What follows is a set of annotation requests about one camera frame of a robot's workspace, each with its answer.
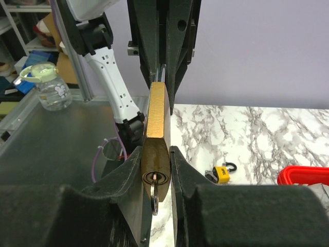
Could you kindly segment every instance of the lock shackle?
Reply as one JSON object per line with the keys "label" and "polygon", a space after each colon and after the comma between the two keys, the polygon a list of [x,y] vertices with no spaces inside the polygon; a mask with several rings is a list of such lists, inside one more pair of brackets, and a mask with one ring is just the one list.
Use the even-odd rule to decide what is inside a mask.
{"label": "lock shackle", "polygon": [[237,166],[236,166],[235,163],[232,163],[232,162],[224,162],[223,165],[226,166],[226,167],[227,167],[227,166],[231,166],[231,167],[233,167],[233,168],[228,168],[228,169],[227,169],[228,172],[232,172],[232,171],[236,171],[236,170],[237,170]]}

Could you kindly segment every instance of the water bottle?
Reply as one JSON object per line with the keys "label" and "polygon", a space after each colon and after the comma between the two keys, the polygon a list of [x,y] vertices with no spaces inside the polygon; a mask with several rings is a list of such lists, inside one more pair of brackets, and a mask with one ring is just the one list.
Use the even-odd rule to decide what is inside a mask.
{"label": "water bottle", "polygon": [[29,66],[20,73],[22,80],[35,83],[41,105],[49,111],[67,108],[72,94],[65,81],[58,75],[53,63],[43,62]]}

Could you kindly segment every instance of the marble tabletop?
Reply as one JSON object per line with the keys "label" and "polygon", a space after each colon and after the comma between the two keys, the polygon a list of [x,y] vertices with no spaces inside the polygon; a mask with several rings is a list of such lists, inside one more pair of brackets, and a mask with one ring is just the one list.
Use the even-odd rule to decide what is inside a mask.
{"label": "marble tabletop", "polygon": [[[233,162],[229,184],[276,184],[290,164],[329,166],[329,110],[177,104],[171,145],[204,174]],[[151,247],[174,247],[171,191],[153,217]]]}

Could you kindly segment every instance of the red container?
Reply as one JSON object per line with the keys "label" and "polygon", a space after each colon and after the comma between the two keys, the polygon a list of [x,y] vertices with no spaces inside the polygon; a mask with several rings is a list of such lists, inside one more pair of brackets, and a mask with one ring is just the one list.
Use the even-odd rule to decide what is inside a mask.
{"label": "red container", "polygon": [[329,168],[311,166],[287,166],[278,176],[278,184],[325,184],[329,186]]}

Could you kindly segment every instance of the wall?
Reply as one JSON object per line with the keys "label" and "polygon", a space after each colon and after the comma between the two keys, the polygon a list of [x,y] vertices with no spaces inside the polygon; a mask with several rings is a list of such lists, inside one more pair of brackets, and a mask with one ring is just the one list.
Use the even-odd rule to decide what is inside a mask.
{"label": "wall", "polygon": [[[126,53],[126,1],[107,14],[127,87],[147,95],[138,58]],[[203,0],[195,57],[176,102],[329,108],[328,26],[327,0]]]}

